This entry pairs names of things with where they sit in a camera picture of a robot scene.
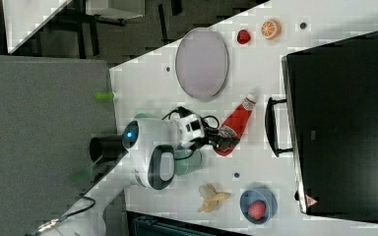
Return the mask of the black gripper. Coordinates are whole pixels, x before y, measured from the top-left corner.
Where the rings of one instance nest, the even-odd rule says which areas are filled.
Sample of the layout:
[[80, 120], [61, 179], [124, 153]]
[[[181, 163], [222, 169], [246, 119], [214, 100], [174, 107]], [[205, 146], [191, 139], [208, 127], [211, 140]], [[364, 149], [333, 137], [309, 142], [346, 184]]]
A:
[[208, 144], [216, 150], [228, 151], [240, 142], [237, 133], [232, 129], [217, 129], [207, 132]]

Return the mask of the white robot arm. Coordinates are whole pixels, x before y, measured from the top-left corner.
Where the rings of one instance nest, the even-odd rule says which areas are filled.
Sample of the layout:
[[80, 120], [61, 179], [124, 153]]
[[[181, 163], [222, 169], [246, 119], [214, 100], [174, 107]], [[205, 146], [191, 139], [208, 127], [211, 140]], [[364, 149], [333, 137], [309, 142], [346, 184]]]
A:
[[105, 236], [103, 213], [124, 189], [138, 185], [162, 190], [175, 175], [175, 155], [205, 145], [227, 150], [236, 146], [196, 113], [177, 119], [136, 118], [122, 134], [125, 153], [116, 165], [61, 216], [41, 224], [27, 236]]

